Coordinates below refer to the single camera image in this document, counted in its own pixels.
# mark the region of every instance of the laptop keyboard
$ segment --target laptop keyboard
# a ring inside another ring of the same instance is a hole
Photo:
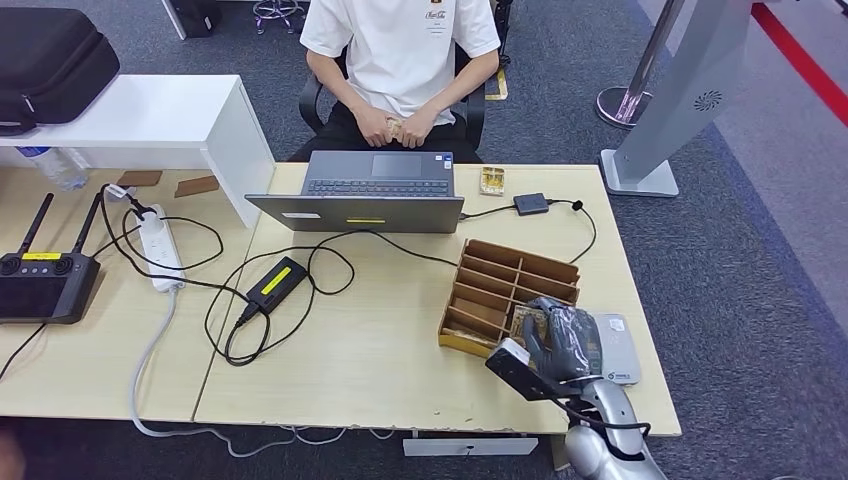
[[[447,197],[448,182],[310,180],[307,194],[343,197]]]

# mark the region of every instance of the laptop sticker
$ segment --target laptop sticker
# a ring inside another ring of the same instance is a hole
[[[317,213],[281,212],[280,214],[286,218],[321,218],[321,215],[318,215]]]

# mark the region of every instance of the wooden divider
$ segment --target wooden divider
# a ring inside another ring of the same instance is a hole
[[[439,345],[487,357],[509,336],[515,305],[540,296],[574,305],[577,267],[479,240],[468,240],[439,325]]]

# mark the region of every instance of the speaker grille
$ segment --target speaker grille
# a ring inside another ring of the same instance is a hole
[[[699,112],[708,112],[721,105],[722,100],[724,100],[724,95],[721,92],[710,90],[698,95],[692,106]]]

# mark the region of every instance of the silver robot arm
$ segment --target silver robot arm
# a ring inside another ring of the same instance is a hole
[[[636,423],[624,390],[609,380],[592,381],[579,398],[595,407],[608,424]],[[575,425],[565,437],[565,450],[574,471],[587,480],[667,480],[639,429]]]
[[[537,298],[528,306],[546,317],[546,340],[535,319],[523,319],[522,337],[535,369],[523,362],[493,371],[526,399],[552,400],[565,410],[572,424],[565,438],[566,453],[582,478],[667,480],[642,436],[642,427],[649,425],[638,424],[621,386],[599,375],[603,351],[595,319],[551,298]]]

